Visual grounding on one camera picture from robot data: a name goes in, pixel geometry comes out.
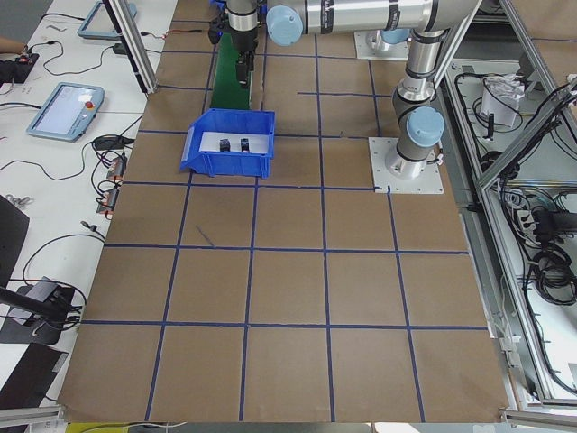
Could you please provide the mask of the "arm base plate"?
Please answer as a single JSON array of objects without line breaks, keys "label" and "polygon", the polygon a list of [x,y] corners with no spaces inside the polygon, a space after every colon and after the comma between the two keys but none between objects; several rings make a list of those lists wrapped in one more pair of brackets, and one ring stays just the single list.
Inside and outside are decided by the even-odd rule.
[{"label": "arm base plate", "polygon": [[360,60],[406,61],[408,59],[407,40],[388,43],[379,31],[354,33],[356,58]]},{"label": "arm base plate", "polygon": [[370,137],[369,148],[373,189],[382,194],[440,195],[444,187],[438,164],[428,164],[435,153],[423,161],[406,161],[400,157],[395,137]]}]

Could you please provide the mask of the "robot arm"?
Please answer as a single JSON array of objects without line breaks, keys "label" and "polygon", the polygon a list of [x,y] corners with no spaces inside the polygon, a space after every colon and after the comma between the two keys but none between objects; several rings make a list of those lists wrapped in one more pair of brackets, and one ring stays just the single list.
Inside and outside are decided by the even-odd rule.
[{"label": "robot arm", "polygon": [[254,54],[258,46],[258,2],[226,1],[226,17],[232,43],[238,52],[235,74],[238,83],[247,88],[253,72]]},{"label": "robot arm", "polygon": [[269,1],[268,34],[279,46],[290,46],[304,34],[409,29],[412,42],[406,75],[393,94],[395,110],[431,115],[435,93],[431,77],[447,30],[435,23],[438,1]]}]

